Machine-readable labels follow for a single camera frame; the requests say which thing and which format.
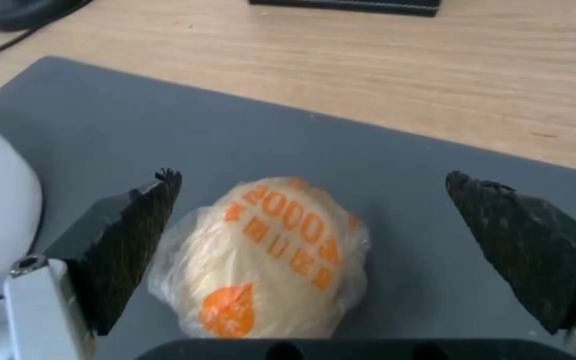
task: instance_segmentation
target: food package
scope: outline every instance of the food package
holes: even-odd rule
[[[326,338],[366,292],[368,248],[326,191],[265,178],[169,228],[148,289],[192,337]]]

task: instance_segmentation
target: transparent plastic wrap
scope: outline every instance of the transparent plastic wrap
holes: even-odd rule
[[[326,338],[366,292],[369,247],[326,191],[265,178],[170,227],[148,290],[191,337]]]

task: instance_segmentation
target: wooden table surface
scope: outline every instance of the wooden table surface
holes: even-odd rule
[[[576,168],[576,0],[95,0],[1,53],[0,87],[46,55]]]

